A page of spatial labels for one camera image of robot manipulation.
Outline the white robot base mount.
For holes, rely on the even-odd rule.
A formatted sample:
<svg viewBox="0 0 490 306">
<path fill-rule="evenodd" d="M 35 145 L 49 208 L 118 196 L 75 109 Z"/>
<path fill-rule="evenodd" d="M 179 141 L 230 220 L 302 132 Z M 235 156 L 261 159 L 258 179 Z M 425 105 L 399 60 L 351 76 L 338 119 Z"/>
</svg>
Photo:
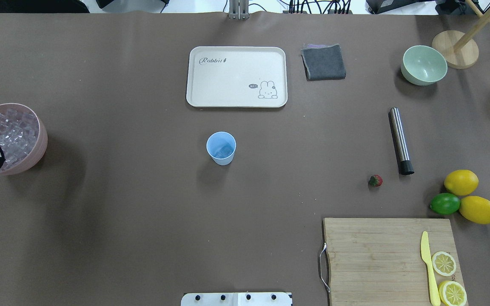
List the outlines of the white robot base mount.
<svg viewBox="0 0 490 306">
<path fill-rule="evenodd" d="M 292 306 L 287 292 L 215 292 L 189 293 L 181 298 L 181 306 Z"/>
</svg>

